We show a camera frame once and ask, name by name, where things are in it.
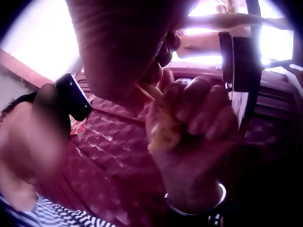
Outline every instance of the fried snack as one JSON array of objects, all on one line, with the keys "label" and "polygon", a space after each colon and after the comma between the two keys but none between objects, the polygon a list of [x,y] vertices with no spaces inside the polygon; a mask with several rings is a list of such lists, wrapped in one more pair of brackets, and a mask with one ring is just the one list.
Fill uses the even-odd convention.
[{"label": "fried snack", "polygon": [[156,112],[158,124],[151,133],[151,141],[148,145],[149,152],[174,148],[180,141],[181,123],[175,118],[172,107],[164,100],[162,92],[157,87],[148,84],[140,86],[145,93],[155,100],[158,108]]}]

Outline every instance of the wall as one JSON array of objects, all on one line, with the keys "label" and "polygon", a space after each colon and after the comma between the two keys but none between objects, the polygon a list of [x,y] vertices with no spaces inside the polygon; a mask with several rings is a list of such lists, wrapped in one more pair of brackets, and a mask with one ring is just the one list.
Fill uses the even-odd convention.
[{"label": "wall", "polygon": [[0,65],[0,111],[7,104],[24,94],[34,92],[37,88],[22,81],[20,77]]},{"label": "wall", "polygon": [[34,0],[16,19],[0,47],[55,81],[72,72],[80,55],[64,0]]}]

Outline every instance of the fingernail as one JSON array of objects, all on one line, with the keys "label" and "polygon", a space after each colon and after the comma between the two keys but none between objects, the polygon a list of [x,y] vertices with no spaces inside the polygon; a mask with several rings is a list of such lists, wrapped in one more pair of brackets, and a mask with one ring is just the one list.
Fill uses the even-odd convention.
[{"label": "fingernail", "polygon": [[176,118],[180,121],[186,121],[189,118],[190,111],[191,111],[191,104],[182,103],[177,108]]},{"label": "fingernail", "polygon": [[217,138],[216,132],[219,125],[217,122],[213,123],[212,126],[209,128],[207,133],[205,134],[205,137],[209,140],[215,140]]}]

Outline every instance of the fingers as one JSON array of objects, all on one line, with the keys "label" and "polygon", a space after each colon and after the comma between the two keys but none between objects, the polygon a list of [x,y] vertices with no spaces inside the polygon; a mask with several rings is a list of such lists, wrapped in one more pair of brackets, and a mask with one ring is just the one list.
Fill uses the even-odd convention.
[{"label": "fingers", "polygon": [[187,122],[199,104],[211,89],[211,83],[208,79],[199,76],[194,78],[181,93],[180,103],[175,109],[175,116],[178,120]]},{"label": "fingers", "polygon": [[234,135],[238,130],[236,115],[230,105],[220,109],[215,120],[205,133],[205,137],[209,140],[217,140],[227,136]]},{"label": "fingers", "polygon": [[188,131],[193,135],[205,134],[215,120],[220,109],[228,103],[228,93],[221,85],[213,86],[205,96],[199,110],[188,123]]},{"label": "fingers", "polygon": [[175,107],[176,118],[187,123],[192,135],[204,134],[215,140],[238,130],[227,90],[221,85],[212,87],[203,76],[174,81],[165,87],[164,98]]},{"label": "fingers", "polygon": [[170,69],[164,69],[163,75],[159,83],[157,84],[157,88],[159,88],[162,92],[164,89],[174,82],[174,74]]},{"label": "fingers", "polygon": [[173,106],[177,104],[183,89],[191,81],[192,79],[181,78],[181,79],[177,79],[174,83],[167,86],[163,91],[165,100]]}]

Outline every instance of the textured fabric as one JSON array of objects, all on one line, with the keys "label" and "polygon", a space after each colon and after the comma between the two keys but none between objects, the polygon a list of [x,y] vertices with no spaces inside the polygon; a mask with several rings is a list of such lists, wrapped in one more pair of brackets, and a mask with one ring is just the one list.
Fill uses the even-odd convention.
[{"label": "textured fabric", "polygon": [[16,211],[1,195],[0,202],[15,224],[21,227],[116,227],[105,220],[88,215],[85,211],[66,209],[39,194],[36,208],[32,212]]}]

